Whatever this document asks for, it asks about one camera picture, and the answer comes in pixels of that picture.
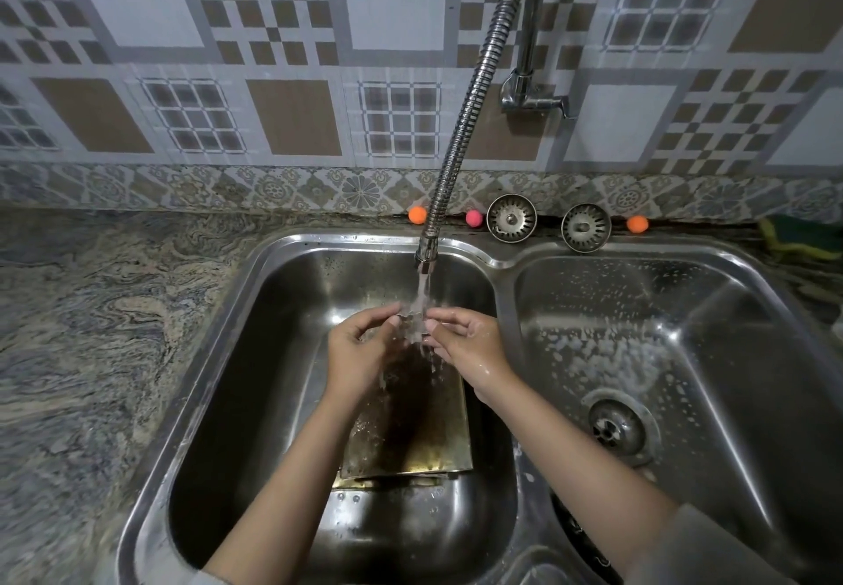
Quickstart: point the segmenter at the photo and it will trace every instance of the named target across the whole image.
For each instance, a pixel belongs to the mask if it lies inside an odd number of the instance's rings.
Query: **orange ball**
[[[627,219],[627,228],[630,229],[631,233],[640,234],[649,227],[650,222],[648,222],[646,217],[642,217],[640,214]]]
[[[425,222],[425,219],[427,219],[427,210],[425,210],[422,206],[411,207],[410,211],[407,213],[407,217],[410,218],[410,223],[415,223],[417,226],[421,226]]]

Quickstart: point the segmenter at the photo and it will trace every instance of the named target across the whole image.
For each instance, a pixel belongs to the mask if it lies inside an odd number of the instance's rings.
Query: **pink ball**
[[[469,210],[469,212],[465,214],[465,222],[472,228],[479,228],[483,225],[483,215],[479,210]]]

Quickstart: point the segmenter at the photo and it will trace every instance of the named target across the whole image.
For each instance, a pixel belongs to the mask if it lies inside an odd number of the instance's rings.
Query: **forearm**
[[[205,565],[232,585],[293,582],[307,556],[356,406],[322,398],[268,483]]]
[[[654,545],[677,503],[514,374],[484,394],[565,507],[626,576]]]

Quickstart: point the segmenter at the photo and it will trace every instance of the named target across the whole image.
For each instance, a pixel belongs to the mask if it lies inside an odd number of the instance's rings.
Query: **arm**
[[[328,337],[324,394],[283,461],[205,565],[231,585],[294,582],[310,550],[360,405],[395,340],[399,304],[364,310]],[[359,338],[382,327],[370,341]]]
[[[427,316],[427,345],[457,367],[479,399],[497,412],[565,507],[626,576],[655,546],[677,503],[597,445],[512,371],[493,318],[461,308],[430,309]]]

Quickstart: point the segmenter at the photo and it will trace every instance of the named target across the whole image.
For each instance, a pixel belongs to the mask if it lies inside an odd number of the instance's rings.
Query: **floral border tile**
[[[15,206],[116,210],[400,214],[426,205],[436,170],[211,165],[0,164],[0,201]],[[500,194],[562,215],[592,201],[613,216],[744,222],[772,213],[839,222],[843,180],[693,175],[541,175],[466,170],[449,211],[485,210]]]

